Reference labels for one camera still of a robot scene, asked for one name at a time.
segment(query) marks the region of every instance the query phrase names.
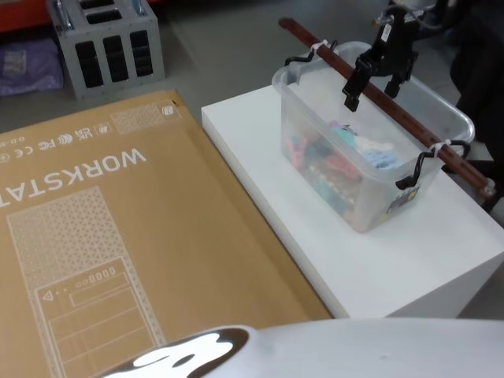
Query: white pedestal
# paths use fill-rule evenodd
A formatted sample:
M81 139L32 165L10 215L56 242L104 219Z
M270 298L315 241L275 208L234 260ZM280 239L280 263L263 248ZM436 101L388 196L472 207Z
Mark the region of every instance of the white pedestal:
M202 118L335 317L456 317L504 260L504 230L443 172L416 206L356 233L280 153L272 87L207 106Z

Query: brown cardboard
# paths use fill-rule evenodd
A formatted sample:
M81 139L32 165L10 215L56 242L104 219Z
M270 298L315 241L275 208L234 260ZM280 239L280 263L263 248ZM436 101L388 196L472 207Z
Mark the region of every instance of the brown cardboard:
M175 92L0 135L0 376L329 317Z

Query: plastic storage box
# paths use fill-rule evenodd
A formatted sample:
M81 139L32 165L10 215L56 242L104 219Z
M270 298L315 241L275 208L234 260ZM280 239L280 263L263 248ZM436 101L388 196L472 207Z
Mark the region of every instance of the plastic storage box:
M354 66L368 48L351 42L335 52ZM371 81L384 90L389 79ZM417 185L398 189L396 181L413 174L427 148L363 94L357 112L349 111L341 91L345 82L317 55L273 77L282 97L284 156L354 230L364 232L418 202L443 162L425 159ZM441 140L473 140L472 121L414 77L395 101Z

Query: wooden rod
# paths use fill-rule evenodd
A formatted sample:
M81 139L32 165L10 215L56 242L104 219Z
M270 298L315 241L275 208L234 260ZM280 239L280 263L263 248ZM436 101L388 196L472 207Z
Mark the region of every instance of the wooden rod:
M297 21L292 18L282 18L279 25L287 29L292 35L298 38L305 46L311 47L320 40L304 29ZM333 69L338 71L345 79L349 79L354 72L352 66L346 63L341 57L334 54L328 46L322 45L317 50L317 55L324 59ZM441 142L430 130L418 122L414 117L407 113L401 106L392 101L385 93L378 89L371 82L368 83L363 91L371 101L381 108L390 118L395 120L412 136L417 138L420 143L430 147L435 143ZM494 194L493 187L488 179L477 171L471 164L460 157L449 146L443 146L439 151L438 157L447 163L455 173L457 173L466 183L468 183L476 193L483 199L487 199Z

